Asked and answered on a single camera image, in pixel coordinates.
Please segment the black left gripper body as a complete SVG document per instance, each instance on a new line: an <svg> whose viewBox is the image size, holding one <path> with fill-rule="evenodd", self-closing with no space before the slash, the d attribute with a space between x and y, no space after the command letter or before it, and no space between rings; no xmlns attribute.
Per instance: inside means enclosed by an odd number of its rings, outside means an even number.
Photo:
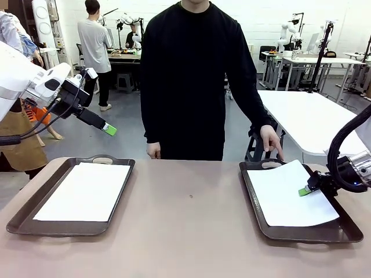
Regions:
<svg viewBox="0 0 371 278"><path fill-rule="evenodd" d="M54 114L66 119L71 115L81 115L83 112L82 105L89 98L89 94L66 79L61 85L57 97L61 100L54 108Z"/></svg>

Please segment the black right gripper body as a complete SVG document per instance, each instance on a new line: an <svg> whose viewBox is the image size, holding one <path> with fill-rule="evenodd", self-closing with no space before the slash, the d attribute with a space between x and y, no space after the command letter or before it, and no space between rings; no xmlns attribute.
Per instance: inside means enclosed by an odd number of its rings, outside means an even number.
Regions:
<svg viewBox="0 0 371 278"><path fill-rule="evenodd" d="M342 183L336 181L336 184L341 189L352 193L362 193L362 181L357 172L353 169L348 157L343 156L337 160L337 169L340 177L345 183L350 185L344 186Z"/></svg>

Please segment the person's right hand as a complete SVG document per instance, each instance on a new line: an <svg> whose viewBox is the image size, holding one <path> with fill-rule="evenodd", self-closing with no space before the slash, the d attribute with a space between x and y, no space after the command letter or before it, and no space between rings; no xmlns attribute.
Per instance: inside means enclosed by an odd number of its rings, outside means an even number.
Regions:
<svg viewBox="0 0 371 278"><path fill-rule="evenodd" d="M161 158L161 146L160 143L147 143L147 155L151 159L160 159Z"/></svg>

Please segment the person's left hand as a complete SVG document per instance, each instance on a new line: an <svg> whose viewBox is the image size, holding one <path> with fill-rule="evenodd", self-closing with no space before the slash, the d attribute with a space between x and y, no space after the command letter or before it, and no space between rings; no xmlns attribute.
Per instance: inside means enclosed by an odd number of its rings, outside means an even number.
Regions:
<svg viewBox="0 0 371 278"><path fill-rule="evenodd" d="M263 140L265 152L277 151L280 160L284 160L283 150L280 143L280 138L270 125L264 125L260 129L260 136Z"/></svg>

